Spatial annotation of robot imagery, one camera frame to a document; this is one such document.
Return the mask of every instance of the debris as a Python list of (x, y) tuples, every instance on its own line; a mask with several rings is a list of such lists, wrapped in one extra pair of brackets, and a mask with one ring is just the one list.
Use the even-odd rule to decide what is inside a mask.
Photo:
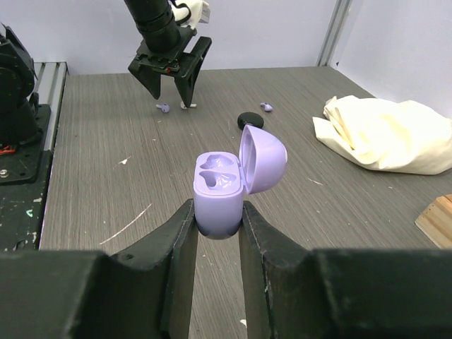
[(261, 102), (261, 107), (263, 108), (263, 110), (267, 113), (273, 111), (273, 107), (271, 107), (270, 104), (266, 103), (266, 102)]
[(131, 158), (131, 157), (127, 157), (126, 159), (124, 159), (124, 160), (118, 162), (118, 165), (119, 165), (119, 164), (125, 165), (125, 164), (127, 163), (127, 161), (128, 161), (130, 158)]
[(163, 113), (170, 113), (170, 106), (168, 104), (156, 105), (156, 107)]
[[(190, 108), (196, 108), (197, 106), (198, 106), (197, 104), (191, 104)], [(181, 101), (181, 108), (182, 109), (188, 109), (188, 108), (186, 108), (186, 106), (185, 106), (183, 101)]]
[(115, 234), (113, 234), (110, 238), (108, 238), (108, 239), (106, 239), (106, 240), (104, 240), (103, 242), (101, 242), (99, 245), (103, 245), (103, 244), (105, 244), (106, 242), (109, 242), (110, 240), (112, 240), (113, 238), (115, 238), (115, 237), (117, 237), (118, 235), (120, 235), (123, 231), (125, 231), (125, 230), (127, 230), (132, 224), (134, 224), (135, 223), (135, 221), (137, 221), (150, 207), (152, 206), (152, 203), (150, 203), (149, 205), (148, 205), (148, 207), (146, 207), (144, 210), (142, 210), (141, 212), (140, 212), (140, 214), (138, 214), (136, 217), (135, 217), (135, 219), (133, 219), (129, 224), (127, 224), (126, 226), (124, 226), (123, 228), (122, 228), (122, 230), (120, 230), (120, 231), (118, 231), (117, 233), (115, 233)]
[(318, 185), (320, 185), (320, 186), (323, 186), (323, 184), (322, 184), (321, 182), (316, 182), (315, 180), (312, 180), (312, 179), (310, 179), (310, 178), (308, 178), (308, 180), (311, 181), (311, 182), (313, 182), (313, 183), (315, 183), (315, 184), (318, 184)]

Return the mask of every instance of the black rubber disc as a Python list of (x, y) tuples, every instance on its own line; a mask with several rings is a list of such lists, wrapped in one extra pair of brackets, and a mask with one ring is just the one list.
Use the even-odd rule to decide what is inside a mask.
[(261, 129), (263, 127), (263, 117), (257, 113), (245, 112), (239, 115), (237, 124), (242, 131), (245, 125), (252, 125)]

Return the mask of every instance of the crumpled cloth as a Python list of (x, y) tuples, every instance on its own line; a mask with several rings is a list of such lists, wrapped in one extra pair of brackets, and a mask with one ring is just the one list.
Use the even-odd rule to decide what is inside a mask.
[(452, 120), (415, 101), (333, 97), (317, 139), (368, 170), (434, 175), (452, 168)]

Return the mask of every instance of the black robotic arm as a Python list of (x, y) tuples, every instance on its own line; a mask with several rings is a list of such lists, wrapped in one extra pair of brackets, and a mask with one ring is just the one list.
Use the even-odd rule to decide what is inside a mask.
[(37, 93), (33, 59), (10, 27), (0, 23), (0, 152), (13, 153), (21, 145), (42, 138), (35, 120)]
[[(155, 99), (160, 97), (161, 76), (173, 77), (182, 102), (190, 107), (196, 79), (212, 40), (200, 37), (192, 51), (186, 53), (184, 50), (196, 29), (182, 27), (175, 20), (167, 0), (125, 0), (125, 3), (143, 36), (129, 71)], [(187, 8), (191, 15), (186, 4), (177, 4), (175, 0), (172, 3), (176, 8)]]

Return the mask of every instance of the gray wood-grain table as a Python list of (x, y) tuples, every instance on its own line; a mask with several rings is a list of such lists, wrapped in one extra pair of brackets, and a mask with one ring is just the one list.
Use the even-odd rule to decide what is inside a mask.
[[(307, 248), (433, 247), (414, 220), (451, 192), (452, 172), (369, 172), (341, 158), (316, 140), (312, 123), (334, 95), (371, 97), (326, 67), (202, 71), (189, 111), (163, 79), (158, 102), (172, 108), (163, 114), (129, 74), (68, 76), (41, 249), (111, 254), (154, 230), (192, 197), (198, 155), (238, 153), (245, 111), (260, 112), (287, 147), (283, 180), (249, 197), (280, 231)], [(261, 102), (274, 111), (261, 112)], [(239, 260), (237, 237), (200, 238), (190, 338), (246, 337)]]

